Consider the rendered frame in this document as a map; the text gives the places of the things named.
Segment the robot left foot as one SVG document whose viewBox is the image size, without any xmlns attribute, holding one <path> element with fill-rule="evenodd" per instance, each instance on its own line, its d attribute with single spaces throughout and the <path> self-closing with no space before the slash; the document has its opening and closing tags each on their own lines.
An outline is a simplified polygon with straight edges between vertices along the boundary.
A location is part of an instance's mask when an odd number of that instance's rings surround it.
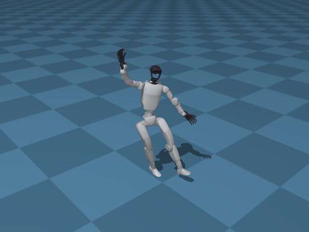
<svg viewBox="0 0 309 232">
<path fill-rule="evenodd" d="M 182 174 L 182 175 L 190 175 L 191 172 L 190 171 L 187 171 L 186 169 L 181 169 L 181 171 L 179 171 L 179 169 L 177 169 L 177 173 L 178 174 Z"/>
</svg>

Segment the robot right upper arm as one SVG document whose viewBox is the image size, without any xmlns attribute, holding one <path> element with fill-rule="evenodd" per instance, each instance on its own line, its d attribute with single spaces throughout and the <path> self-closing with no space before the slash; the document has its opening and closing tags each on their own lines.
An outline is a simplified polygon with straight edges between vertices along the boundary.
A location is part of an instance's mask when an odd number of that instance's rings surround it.
<svg viewBox="0 0 309 232">
<path fill-rule="evenodd" d="M 131 87 L 136 87 L 139 90 L 142 90 L 144 88 L 144 83 L 141 81 L 134 81 L 131 80 L 130 77 L 128 80 L 124 81 L 126 85 L 131 86 Z"/>
</svg>

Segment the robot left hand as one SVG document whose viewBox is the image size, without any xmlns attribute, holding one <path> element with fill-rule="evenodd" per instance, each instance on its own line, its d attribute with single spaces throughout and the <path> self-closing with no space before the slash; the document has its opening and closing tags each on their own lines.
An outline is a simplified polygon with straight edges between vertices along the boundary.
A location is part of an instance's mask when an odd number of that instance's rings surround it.
<svg viewBox="0 0 309 232">
<path fill-rule="evenodd" d="M 184 111 L 185 113 L 186 113 L 186 115 L 184 116 L 184 117 L 186 117 L 186 119 L 191 123 L 193 123 L 193 122 L 197 122 L 197 120 L 194 118 L 194 117 L 196 117 L 195 115 L 191 115 L 191 114 L 188 114 L 186 111 Z M 194 117 L 193 117 L 194 116 Z M 195 120 L 195 121 L 194 121 Z M 196 123 L 195 122 L 195 123 Z M 192 123 L 191 123 L 191 125 L 192 125 Z M 194 123 L 193 123 L 194 124 Z"/>
</svg>

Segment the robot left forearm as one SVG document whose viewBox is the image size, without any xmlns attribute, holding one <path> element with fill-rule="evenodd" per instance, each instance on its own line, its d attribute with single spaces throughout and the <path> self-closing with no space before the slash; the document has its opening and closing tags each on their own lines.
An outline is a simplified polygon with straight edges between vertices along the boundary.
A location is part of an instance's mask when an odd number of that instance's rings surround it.
<svg viewBox="0 0 309 232">
<path fill-rule="evenodd" d="M 184 112 L 184 110 L 182 109 L 182 107 L 180 106 L 180 103 L 178 102 L 177 105 L 174 105 L 174 107 L 177 109 L 177 111 L 179 112 L 179 114 L 181 114 L 182 116 L 185 116 L 186 113 Z"/>
</svg>

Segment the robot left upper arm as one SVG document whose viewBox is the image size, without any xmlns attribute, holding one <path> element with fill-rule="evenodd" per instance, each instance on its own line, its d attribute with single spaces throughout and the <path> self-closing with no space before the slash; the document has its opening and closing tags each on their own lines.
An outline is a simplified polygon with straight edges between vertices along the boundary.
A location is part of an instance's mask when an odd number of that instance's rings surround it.
<svg viewBox="0 0 309 232">
<path fill-rule="evenodd" d="M 170 102 L 173 104 L 173 105 L 177 105 L 178 104 L 178 98 L 174 98 L 173 97 L 173 94 L 171 93 L 170 89 L 167 87 L 167 86 L 163 86 L 163 91 L 165 93 L 165 95 L 167 96 L 167 98 L 170 100 Z"/>
</svg>

